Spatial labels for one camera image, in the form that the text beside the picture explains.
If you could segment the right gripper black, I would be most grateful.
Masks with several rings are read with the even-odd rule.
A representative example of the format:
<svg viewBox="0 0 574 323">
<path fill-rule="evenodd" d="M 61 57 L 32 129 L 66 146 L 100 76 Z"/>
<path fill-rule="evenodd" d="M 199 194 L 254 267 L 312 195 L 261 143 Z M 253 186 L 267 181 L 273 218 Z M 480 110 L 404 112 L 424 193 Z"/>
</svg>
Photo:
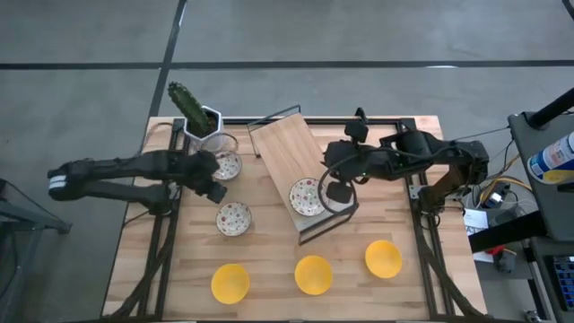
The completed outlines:
<svg viewBox="0 0 574 323">
<path fill-rule="evenodd" d="M 352 198 L 352 186 L 349 181 L 361 175 L 359 146 L 351 141 L 333 141 L 324 152 L 324 164 L 330 175 L 339 181 L 331 181 L 326 187 L 326 196 L 341 203 L 348 203 Z"/>
</svg>

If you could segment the green cactus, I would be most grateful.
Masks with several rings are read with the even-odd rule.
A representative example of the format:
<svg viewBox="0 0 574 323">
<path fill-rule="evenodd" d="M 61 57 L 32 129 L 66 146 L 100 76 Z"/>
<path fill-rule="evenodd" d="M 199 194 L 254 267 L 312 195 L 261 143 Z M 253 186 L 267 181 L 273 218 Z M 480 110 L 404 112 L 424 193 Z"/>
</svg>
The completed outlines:
<svg viewBox="0 0 574 323">
<path fill-rule="evenodd" d="M 178 82 L 170 82 L 168 95 L 187 120 L 187 129 L 192 135 L 205 137 L 214 131 L 213 122 L 185 85 Z"/>
</svg>

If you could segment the blue key panel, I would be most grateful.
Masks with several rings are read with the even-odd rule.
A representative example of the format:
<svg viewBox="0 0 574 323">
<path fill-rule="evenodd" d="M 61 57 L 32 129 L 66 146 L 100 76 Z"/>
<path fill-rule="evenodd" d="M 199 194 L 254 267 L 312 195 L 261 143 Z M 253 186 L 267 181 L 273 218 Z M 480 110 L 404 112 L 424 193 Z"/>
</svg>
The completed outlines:
<svg viewBox="0 0 574 323">
<path fill-rule="evenodd" d="M 552 256 L 558 298 L 566 311 L 574 311 L 574 256 Z"/>
</svg>

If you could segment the grey metal stand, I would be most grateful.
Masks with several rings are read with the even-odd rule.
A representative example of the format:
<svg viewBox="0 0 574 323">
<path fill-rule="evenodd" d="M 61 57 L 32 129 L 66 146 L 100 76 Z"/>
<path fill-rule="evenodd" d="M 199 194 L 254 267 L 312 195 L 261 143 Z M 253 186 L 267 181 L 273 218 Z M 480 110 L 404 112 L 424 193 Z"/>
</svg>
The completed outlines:
<svg viewBox="0 0 574 323">
<path fill-rule="evenodd" d="M 38 214 L 10 203 L 4 197 L 7 187 L 14 189 L 22 197 L 25 197 L 43 211 L 43 214 Z M 0 250 L 4 243 L 4 237 L 8 235 L 10 237 L 14 264 L 12 275 L 3 289 L 0 290 L 0 321 L 7 320 L 8 314 L 15 310 L 21 298 L 44 230 L 55 230 L 59 234 L 67 234 L 71 230 L 71 224 L 44 209 L 8 180 L 0 179 Z M 30 232 L 28 243 L 22 252 L 19 251 L 17 246 L 16 232 L 18 231 Z"/>
</svg>

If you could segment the clear glass bowl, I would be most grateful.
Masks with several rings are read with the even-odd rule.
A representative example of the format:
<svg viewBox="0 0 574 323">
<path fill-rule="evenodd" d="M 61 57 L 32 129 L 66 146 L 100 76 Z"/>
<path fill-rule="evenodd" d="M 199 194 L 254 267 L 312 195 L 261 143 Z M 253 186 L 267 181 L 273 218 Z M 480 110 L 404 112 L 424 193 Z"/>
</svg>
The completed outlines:
<svg viewBox="0 0 574 323">
<path fill-rule="evenodd" d="M 222 152 L 236 152 L 239 149 L 239 140 L 229 133 L 217 133 L 194 145 L 195 151 L 207 151 L 213 154 Z"/>
</svg>

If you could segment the grey equipment cart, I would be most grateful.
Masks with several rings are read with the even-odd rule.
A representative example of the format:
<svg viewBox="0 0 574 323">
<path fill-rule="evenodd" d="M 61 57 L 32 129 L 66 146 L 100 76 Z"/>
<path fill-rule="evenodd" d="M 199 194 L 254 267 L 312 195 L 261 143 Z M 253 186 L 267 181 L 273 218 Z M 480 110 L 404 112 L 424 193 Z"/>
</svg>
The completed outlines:
<svg viewBox="0 0 574 323">
<path fill-rule="evenodd" d="M 508 242 L 529 239 L 534 262 L 539 266 L 557 323 L 574 323 L 574 311 L 566 311 L 558 298 L 552 256 L 574 256 L 574 180 L 547 185 L 532 178 L 527 160 L 546 146 L 574 131 L 574 88 L 537 112 L 508 117 L 510 133 L 527 172 L 536 212 L 480 231 L 469 237 L 473 251 L 485 251 Z"/>
</svg>

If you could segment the white blue spray can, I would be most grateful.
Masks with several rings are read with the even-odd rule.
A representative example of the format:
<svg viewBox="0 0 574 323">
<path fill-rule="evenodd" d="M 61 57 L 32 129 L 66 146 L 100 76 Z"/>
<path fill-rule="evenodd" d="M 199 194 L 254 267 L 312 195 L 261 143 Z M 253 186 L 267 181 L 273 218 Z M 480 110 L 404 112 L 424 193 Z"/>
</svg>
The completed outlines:
<svg viewBox="0 0 574 323">
<path fill-rule="evenodd" d="M 526 169 L 532 178 L 547 185 L 574 180 L 574 131 L 531 156 Z"/>
</svg>

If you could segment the white hexagonal plant pot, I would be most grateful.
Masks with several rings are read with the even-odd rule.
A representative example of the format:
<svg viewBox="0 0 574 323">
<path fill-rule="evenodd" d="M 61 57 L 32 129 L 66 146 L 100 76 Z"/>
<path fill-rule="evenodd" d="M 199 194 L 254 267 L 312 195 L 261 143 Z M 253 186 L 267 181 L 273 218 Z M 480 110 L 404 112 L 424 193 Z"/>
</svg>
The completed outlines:
<svg viewBox="0 0 574 323">
<path fill-rule="evenodd" d="M 206 113 L 207 117 L 210 120 L 213 119 L 215 121 L 214 131 L 212 131 L 212 133 L 205 135 L 205 136 L 196 136 L 196 135 L 191 133 L 191 129 L 190 129 L 191 122 L 185 118 L 184 119 L 183 132 L 193 142 L 197 142 L 200 144 L 207 144 L 210 140 L 215 139 L 217 136 L 220 136 L 223 133 L 224 125 L 223 125 L 223 120 L 222 120 L 222 114 L 219 111 L 217 111 L 215 109 L 211 109 L 207 106 L 203 106 L 202 110 Z"/>
</svg>

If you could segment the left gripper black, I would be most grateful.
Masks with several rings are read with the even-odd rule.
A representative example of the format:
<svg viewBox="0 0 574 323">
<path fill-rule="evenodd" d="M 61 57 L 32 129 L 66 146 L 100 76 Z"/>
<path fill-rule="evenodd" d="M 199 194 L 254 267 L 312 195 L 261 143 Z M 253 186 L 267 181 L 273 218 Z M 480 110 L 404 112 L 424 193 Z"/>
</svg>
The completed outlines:
<svg viewBox="0 0 574 323">
<path fill-rule="evenodd" d="M 199 151 L 192 155 L 180 156 L 180 183 L 195 192 L 207 192 L 207 198 L 220 203 L 227 188 L 213 179 L 213 174 L 219 169 L 215 155 L 207 151 Z"/>
</svg>

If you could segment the wooden shelf riser black frame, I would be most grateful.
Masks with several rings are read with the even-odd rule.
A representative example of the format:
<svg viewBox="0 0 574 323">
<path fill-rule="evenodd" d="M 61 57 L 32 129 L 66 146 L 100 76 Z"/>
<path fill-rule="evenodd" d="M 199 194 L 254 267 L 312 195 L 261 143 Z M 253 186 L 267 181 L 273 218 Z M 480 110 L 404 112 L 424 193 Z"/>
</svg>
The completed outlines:
<svg viewBox="0 0 574 323">
<path fill-rule="evenodd" d="M 323 147 L 317 141 L 318 136 L 326 135 L 329 141 L 341 139 L 347 121 L 339 117 L 304 117 L 300 107 L 293 106 L 248 124 L 254 153 L 263 159 L 299 234 L 301 246 L 352 218 L 352 213 L 343 213 L 352 206 L 351 202 L 339 204 L 326 200 L 327 210 L 305 216 L 297 213 L 290 201 L 292 185 L 301 179 L 319 179 L 326 170 L 321 164 Z"/>
</svg>

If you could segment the yellow plastic bowl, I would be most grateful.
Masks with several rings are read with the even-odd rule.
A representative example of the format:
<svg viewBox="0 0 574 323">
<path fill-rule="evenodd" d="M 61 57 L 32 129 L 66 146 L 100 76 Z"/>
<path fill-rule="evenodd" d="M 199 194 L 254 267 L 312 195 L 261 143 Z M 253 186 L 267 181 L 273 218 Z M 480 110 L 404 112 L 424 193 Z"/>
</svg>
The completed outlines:
<svg viewBox="0 0 574 323">
<path fill-rule="evenodd" d="M 316 255 L 302 258 L 295 267 L 294 277 L 300 290 L 313 296 L 327 292 L 333 283 L 330 264 Z"/>
<path fill-rule="evenodd" d="M 365 250 L 365 264 L 374 276 L 388 279 L 399 274 L 403 258 L 394 243 L 389 240 L 376 240 Z"/>
<path fill-rule="evenodd" d="M 220 303 L 231 305 L 244 299 L 250 288 L 248 271 L 239 264 L 226 264 L 213 274 L 211 291 Z"/>
</svg>

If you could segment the white paper sheet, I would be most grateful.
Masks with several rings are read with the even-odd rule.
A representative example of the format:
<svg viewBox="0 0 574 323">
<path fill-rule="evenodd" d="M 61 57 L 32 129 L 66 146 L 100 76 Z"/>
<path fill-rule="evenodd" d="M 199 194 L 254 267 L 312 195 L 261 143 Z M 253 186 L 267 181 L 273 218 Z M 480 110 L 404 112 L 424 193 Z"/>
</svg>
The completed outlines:
<svg viewBox="0 0 574 323">
<path fill-rule="evenodd" d="M 471 236 L 479 231 L 489 228 L 487 213 L 481 210 L 465 209 L 463 215 L 466 235 Z M 493 256 L 481 251 L 473 254 L 474 261 L 492 263 Z"/>
</svg>

